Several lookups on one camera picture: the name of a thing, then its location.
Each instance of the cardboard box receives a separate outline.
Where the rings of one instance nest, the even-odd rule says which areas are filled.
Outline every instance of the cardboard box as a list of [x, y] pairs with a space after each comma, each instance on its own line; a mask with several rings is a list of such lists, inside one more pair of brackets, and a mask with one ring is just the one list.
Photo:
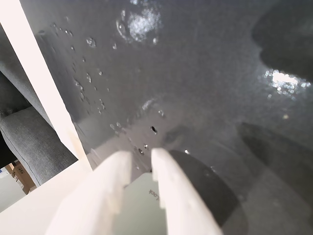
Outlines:
[[14, 168], [14, 166], [12, 165], [12, 163], [5, 166], [5, 169], [9, 172], [9, 174], [12, 174], [13, 168]]
[[17, 177], [17, 179], [21, 182], [25, 194], [28, 194], [29, 190], [35, 187], [35, 183], [20, 162], [15, 164], [12, 171], [12, 176]]

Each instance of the gray fabric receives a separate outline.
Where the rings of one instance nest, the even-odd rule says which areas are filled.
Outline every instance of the gray fabric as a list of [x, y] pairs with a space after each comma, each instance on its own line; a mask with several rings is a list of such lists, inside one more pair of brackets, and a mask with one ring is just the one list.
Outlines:
[[30, 106], [24, 96], [0, 72], [0, 120]]
[[42, 185], [77, 161], [33, 107], [3, 118], [0, 130], [11, 151], [37, 185]]
[[0, 25], [0, 71], [22, 93], [22, 95], [34, 106], [41, 116], [52, 126], [48, 115], [39, 101], [23, 67], [17, 58], [10, 41]]

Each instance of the water droplet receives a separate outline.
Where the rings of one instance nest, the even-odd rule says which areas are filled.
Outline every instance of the water droplet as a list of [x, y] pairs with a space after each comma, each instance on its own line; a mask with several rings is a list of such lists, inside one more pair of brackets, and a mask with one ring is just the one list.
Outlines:
[[164, 112], [163, 112], [163, 110], [159, 110], [158, 111], [158, 114], [163, 118], [164, 117]]
[[77, 80], [75, 80], [75, 85], [78, 86], [81, 91], [84, 90], [83, 86], [80, 85], [80, 83]]
[[126, 16], [126, 11], [125, 11], [125, 10], [122, 10], [122, 11], [121, 11], [122, 21], [125, 21], [125, 16]]
[[154, 126], [150, 127], [150, 129], [151, 129], [155, 134], [157, 134], [157, 130], [156, 130], [156, 128], [155, 128]]
[[158, 43], [158, 38], [153, 38], [153, 44], [156, 45]]
[[103, 103], [103, 101], [100, 99], [100, 102], [101, 102], [101, 107], [103, 108], [103, 109], [106, 109], [106, 107], [104, 106], [104, 103]]
[[72, 32], [71, 32], [71, 31], [65, 30], [65, 33], [66, 33], [67, 35], [69, 35], [69, 36], [73, 37], [73, 34], [72, 34]]
[[92, 47], [95, 48], [96, 47], [96, 41], [93, 38], [86, 38], [87, 44]]
[[117, 28], [118, 33], [119, 33], [124, 39], [126, 39], [126, 29], [125, 29], [125, 26], [124, 26], [123, 22], [116, 21], [116, 28]]
[[91, 77], [90, 77], [89, 73], [87, 73], [86, 78], [87, 78], [87, 79], [88, 79], [88, 81], [91, 83]]
[[211, 166], [211, 170], [212, 170], [213, 172], [216, 172], [216, 169], [215, 169], [214, 166]]
[[144, 153], [143, 153], [143, 151], [139, 148], [138, 149], [138, 152], [141, 154], [141, 155], [145, 155]]

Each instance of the gray plastic surface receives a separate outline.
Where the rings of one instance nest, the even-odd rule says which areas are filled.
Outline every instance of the gray plastic surface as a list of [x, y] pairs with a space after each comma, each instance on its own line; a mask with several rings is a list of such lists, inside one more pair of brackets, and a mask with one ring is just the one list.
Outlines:
[[312, 1], [21, 3], [95, 165], [164, 147], [226, 235], [313, 233]]

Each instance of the wet surface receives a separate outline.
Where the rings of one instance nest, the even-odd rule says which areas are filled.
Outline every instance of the wet surface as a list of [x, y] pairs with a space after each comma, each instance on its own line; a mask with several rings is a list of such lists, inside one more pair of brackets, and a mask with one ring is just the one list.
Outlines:
[[311, 1], [22, 7], [92, 166], [164, 147], [225, 234], [313, 233]]

